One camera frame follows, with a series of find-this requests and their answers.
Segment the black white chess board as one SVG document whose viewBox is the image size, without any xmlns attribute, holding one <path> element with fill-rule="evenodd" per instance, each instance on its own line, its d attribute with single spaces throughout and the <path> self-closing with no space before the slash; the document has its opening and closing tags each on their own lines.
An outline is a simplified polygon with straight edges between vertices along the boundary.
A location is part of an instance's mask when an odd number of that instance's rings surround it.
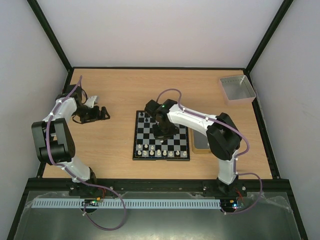
<svg viewBox="0 0 320 240">
<path fill-rule="evenodd" d="M 179 133 L 164 140 L 163 143 L 160 140 L 154 138 L 153 125 L 156 121 L 142 110 L 136 111 L 135 116 L 135 129 L 133 140 L 132 159 L 134 161 L 189 161 L 190 160 L 190 147 L 189 147 L 189 130 L 186 126 L 177 124 Z M 157 150 L 161 150 L 161 156 L 157 156 Z M 167 151 L 167 155 L 163 156 L 163 151 Z M 173 156 L 169 156 L 169 151 L 173 152 Z M 180 156 L 176 156 L 176 151 L 180 152 Z M 187 152 L 187 156 L 183 156 L 183 151 Z"/>
</svg>

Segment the yellow metal tin box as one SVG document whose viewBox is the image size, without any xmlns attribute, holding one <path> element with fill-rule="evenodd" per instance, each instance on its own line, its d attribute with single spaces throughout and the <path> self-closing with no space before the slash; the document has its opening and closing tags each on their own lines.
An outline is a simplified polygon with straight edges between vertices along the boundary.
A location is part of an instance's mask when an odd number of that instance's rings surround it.
<svg viewBox="0 0 320 240">
<path fill-rule="evenodd" d="M 210 154 L 208 139 L 202 133 L 190 130 L 191 149 L 195 154 Z"/>
</svg>

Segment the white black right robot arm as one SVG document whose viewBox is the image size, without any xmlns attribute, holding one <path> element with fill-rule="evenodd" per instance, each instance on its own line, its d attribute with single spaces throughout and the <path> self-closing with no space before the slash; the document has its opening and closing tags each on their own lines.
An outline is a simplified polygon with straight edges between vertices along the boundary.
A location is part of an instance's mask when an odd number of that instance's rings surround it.
<svg viewBox="0 0 320 240">
<path fill-rule="evenodd" d="M 174 100 L 159 104 L 153 100 L 145 105 L 148 113 L 156 124 L 152 127 L 154 138 L 167 140 L 178 134 L 176 124 L 183 125 L 207 137 L 211 153 L 218 159 L 217 177 L 218 191 L 229 196 L 236 192 L 235 181 L 237 153 L 243 139 L 231 118 L 221 113 L 218 116 L 193 111 L 179 106 Z"/>
</svg>

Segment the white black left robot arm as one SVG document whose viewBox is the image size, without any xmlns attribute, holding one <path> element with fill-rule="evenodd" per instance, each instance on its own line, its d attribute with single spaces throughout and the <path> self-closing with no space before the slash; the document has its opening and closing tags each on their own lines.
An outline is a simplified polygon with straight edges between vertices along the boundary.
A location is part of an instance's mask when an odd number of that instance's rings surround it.
<svg viewBox="0 0 320 240">
<path fill-rule="evenodd" d="M 50 113 L 31 125 L 37 158 L 42 163 L 65 171 L 74 183 L 93 184 L 97 179 L 93 170 L 76 156 L 76 146 L 68 122 L 79 117 L 77 124 L 110 119 L 107 108 L 99 107 L 98 96 L 88 97 L 79 84 L 68 86 L 55 99 Z"/>
</svg>

